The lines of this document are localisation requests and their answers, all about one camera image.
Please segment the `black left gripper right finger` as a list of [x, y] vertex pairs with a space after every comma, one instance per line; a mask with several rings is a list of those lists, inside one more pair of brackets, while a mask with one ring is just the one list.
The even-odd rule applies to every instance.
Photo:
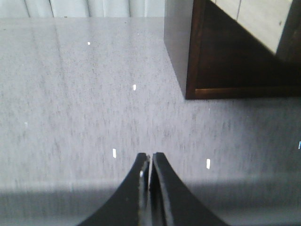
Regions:
[[226, 226], [180, 180], [164, 153], [152, 158], [150, 201], [153, 226]]

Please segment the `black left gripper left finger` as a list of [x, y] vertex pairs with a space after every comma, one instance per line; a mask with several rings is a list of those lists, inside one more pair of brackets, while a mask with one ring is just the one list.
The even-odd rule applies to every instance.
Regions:
[[143, 226], [148, 200], [150, 157], [138, 153], [115, 193], [80, 226]]

